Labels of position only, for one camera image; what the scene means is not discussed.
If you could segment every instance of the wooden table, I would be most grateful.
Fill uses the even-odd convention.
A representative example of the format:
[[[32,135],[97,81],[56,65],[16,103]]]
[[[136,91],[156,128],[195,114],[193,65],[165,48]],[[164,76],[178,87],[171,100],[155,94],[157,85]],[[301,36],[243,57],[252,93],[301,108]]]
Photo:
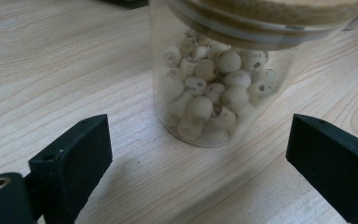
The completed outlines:
[[[113,162],[76,223],[345,223],[284,155],[294,113],[358,136],[358,27],[220,148],[159,124],[149,42],[147,7],[0,0],[0,173],[28,174],[72,125],[107,114]]]

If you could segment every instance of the transparent jar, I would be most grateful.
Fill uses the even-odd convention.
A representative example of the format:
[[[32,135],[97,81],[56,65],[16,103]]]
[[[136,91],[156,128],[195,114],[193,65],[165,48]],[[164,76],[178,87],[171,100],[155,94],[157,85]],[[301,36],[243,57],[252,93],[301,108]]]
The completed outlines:
[[[358,0],[293,2],[149,1],[154,102],[170,133],[202,147],[243,137],[358,14]]]

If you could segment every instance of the wood grain surface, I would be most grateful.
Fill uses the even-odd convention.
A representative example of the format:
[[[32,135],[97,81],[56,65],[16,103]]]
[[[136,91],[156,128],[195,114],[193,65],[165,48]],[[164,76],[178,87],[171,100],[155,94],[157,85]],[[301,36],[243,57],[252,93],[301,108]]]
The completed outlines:
[[[27,161],[72,125],[107,114],[113,162],[76,223],[346,223],[284,154],[294,113],[358,137],[358,27],[220,148],[159,124],[149,43],[147,7],[0,0],[0,173],[28,174]]]

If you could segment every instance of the light wood tabletop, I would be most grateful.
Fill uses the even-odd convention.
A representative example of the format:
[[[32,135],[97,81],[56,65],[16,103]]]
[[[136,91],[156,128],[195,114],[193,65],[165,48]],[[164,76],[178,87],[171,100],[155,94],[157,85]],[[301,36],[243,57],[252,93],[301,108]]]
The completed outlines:
[[[358,27],[242,141],[201,148],[158,122],[148,19],[99,0],[0,0],[0,174],[27,175],[54,139],[107,114],[113,162],[76,223],[346,223],[285,151],[294,113],[358,137]]]

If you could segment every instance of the jar lid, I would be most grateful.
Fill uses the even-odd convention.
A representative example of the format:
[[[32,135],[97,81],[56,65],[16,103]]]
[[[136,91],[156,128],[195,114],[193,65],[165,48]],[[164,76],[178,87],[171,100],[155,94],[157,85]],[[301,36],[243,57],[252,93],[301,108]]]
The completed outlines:
[[[167,0],[167,3],[177,18],[203,35],[235,47],[264,50],[288,49],[323,38],[358,14],[358,0]]]

